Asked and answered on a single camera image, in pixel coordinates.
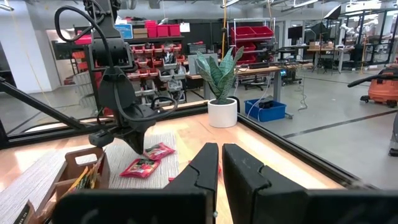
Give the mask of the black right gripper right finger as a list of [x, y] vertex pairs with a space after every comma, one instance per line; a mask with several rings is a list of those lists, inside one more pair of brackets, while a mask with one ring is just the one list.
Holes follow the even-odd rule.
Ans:
[[234, 224], [398, 224], [398, 191], [306, 189], [235, 144], [223, 145]]

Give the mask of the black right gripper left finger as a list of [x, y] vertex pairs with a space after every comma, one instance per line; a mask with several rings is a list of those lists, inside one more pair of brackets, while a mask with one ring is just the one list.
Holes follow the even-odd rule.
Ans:
[[53, 224], [215, 224], [218, 146], [206, 143], [162, 189], [79, 190], [62, 198]]

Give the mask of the orange tea packet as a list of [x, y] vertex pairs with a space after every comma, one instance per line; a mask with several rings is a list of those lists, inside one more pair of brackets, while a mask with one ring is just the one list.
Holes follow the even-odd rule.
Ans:
[[81, 189], [107, 189], [109, 187], [109, 172], [106, 168], [106, 154], [102, 155], [91, 166], [86, 166], [80, 176], [71, 184], [67, 192]]

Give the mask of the wooden three-compartment tray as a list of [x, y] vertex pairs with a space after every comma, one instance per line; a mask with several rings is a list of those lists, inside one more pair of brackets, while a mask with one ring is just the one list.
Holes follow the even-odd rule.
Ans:
[[[95, 155], [93, 162], [77, 163], [77, 158]], [[26, 224], [44, 224], [50, 218], [56, 203], [66, 194], [72, 183], [77, 180], [84, 168], [92, 168], [99, 164], [97, 174], [99, 177], [95, 182], [95, 189], [107, 189], [109, 187], [110, 168], [106, 153], [101, 147], [80, 149], [65, 154], [65, 162], [51, 183], [50, 189], [45, 194], [43, 201], [35, 212], [30, 212]]]

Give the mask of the beige tea packet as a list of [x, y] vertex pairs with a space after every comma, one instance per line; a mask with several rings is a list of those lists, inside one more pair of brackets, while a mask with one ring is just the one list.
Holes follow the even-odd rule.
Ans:
[[15, 219], [13, 224], [40, 224], [39, 218], [30, 200], [28, 200], [27, 203], [24, 205], [24, 208]]

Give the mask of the red tea packet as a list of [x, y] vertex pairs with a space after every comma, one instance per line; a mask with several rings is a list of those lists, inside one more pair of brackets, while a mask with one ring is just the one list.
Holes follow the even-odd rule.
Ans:
[[160, 161], [151, 159], [135, 159], [123, 172], [121, 177], [135, 177], [145, 179], [158, 168]]
[[146, 156], [146, 158], [148, 159], [157, 161], [170, 154], [173, 154], [174, 152], [174, 149], [166, 146], [164, 143], [161, 142], [145, 149], [143, 155]]

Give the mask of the grey woven mat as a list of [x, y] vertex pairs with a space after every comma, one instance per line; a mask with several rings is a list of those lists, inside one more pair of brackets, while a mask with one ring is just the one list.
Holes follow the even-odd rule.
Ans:
[[[65, 154], [89, 147], [88, 143], [76, 142], [58, 149], [55, 143], [43, 143], [0, 151], [0, 224], [13, 224], [27, 202], [39, 210], [64, 167]], [[139, 158], [125, 142], [115, 140], [104, 150], [110, 168], [111, 189], [161, 189], [169, 178], [178, 175], [177, 153], [163, 158], [149, 177], [140, 179], [120, 176]]]

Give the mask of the blue sign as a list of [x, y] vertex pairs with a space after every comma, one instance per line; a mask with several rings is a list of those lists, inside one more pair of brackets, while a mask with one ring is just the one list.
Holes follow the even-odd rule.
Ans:
[[120, 32], [123, 39], [133, 39], [133, 29], [131, 24], [115, 24], [115, 28]]

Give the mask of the snake plant in white pot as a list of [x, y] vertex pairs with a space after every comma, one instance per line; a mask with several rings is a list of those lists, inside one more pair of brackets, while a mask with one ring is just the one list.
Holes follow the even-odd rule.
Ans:
[[237, 123], [238, 102], [228, 95], [236, 79], [236, 62], [242, 57], [244, 47], [239, 48], [235, 56], [232, 51], [230, 48], [219, 64], [213, 57], [207, 60], [202, 53], [197, 53], [197, 72], [215, 96], [208, 102], [209, 125], [215, 128], [229, 128]]

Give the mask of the parts shelf with red bins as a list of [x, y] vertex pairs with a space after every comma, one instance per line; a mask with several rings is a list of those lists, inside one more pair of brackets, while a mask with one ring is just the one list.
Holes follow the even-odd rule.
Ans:
[[180, 26], [146, 20], [143, 28], [132, 29], [134, 38], [124, 42], [129, 46], [135, 67], [127, 66], [124, 72], [138, 100], [149, 104], [162, 95], [184, 102], [186, 70]]

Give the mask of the blue plastic bin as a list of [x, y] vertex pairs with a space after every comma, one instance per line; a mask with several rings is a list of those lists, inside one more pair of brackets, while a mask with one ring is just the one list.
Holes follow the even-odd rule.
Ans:
[[259, 122], [285, 118], [286, 105], [274, 100], [254, 99], [244, 102], [245, 113]]

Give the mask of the wooden desk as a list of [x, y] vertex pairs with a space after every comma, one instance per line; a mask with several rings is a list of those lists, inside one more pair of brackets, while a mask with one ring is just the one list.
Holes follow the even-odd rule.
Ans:
[[[277, 67], [277, 66], [271, 66], [267, 68], [256, 68], [256, 69], [246, 69], [243, 71], [237, 71], [238, 77], [248, 77], [252, 75], [267, 75], [267, 73], [274, 73], [274, 92], [273, 92], [273, 99], [274, 101], [280, 101], [280, 94], [281, 94], [281, 89], [282, 89], [282, 77], [280, 75], [281, 70], [291, 70], [291, 69], [296, 69], [296, 68], [312, 68], [313, 63], [306, 63], [306, 64], [297, 64], [297, 65], [287, 65], [287, 66], [282, 66], [282, 67]], [[189, 73], [185, 75], [186, 78], [189, 78], [191, 80], [199, 80], [202, 79], [200, 75], [190, 75]], [[204, 100], [210, 100], [211, 94], [210, 94], [210, 87], [206, 83], [206, 81], [203, 82], [203, 99]]]

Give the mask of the orange shop vacuum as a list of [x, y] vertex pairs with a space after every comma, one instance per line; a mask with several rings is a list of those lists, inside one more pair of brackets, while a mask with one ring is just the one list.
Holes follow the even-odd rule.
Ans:
[[368, 94], [360, 97], [368, 103], [385, 103], [390, 108], [398, 106], [398, 65], [382, 69], [377, 75], [355, 80], [348, 84], [348, 88], [370, 82]]

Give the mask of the black aluminium table frame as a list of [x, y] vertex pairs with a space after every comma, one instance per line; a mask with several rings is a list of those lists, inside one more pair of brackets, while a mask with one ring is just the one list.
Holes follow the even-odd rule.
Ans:
[[[4, 78], [0, 77], [0, 91], [7, 93], [8, 95], [18, 99], [19, 101], [55, 118], [59, 122], [63, 123], [63, 127], [43, 129], [40, 131], [32, 131], [28, 133], [7, 135], [4, 127], [0, 120], [0, 149], [6, 149], [17, 146], [25, 146], [29, 144], [37, 144], [45, 141], [52, 141], [63, 138], [70, 138], [80, 136], [84, 134], [95, 133], [101, 129], [108, 130], [116, 127], [116, 123], [108, 118], [100, 124], [96, 121], [89, 123], [82, 123], [79, 120], [68, 117], [63, 113], [51, 108], [45, 103], [36, 100], [29, 96], [27, 93], [17, 89]], [[375, 186], [371, 184], [365, 184], [353, 174], [341, 169], [340, 167], [328, 162], [325, 159], [315, 155], [314, 153], [304, 149], [303, 147], [293, 143], [282, 136], [279, 136], [266, 128], [255, 123], [253, 120], [243, 116], [242, 114], [237, 115], [238, 122], [242, 123], [247, 128], [258, 133], [264, 139], [279, 146], [282, 150], [295, 156], [297, 159], [308, 164], [310, 167], [322, 173], [324, 176], [335, 181], [343, 187], [348, 189], [375, 189]]]

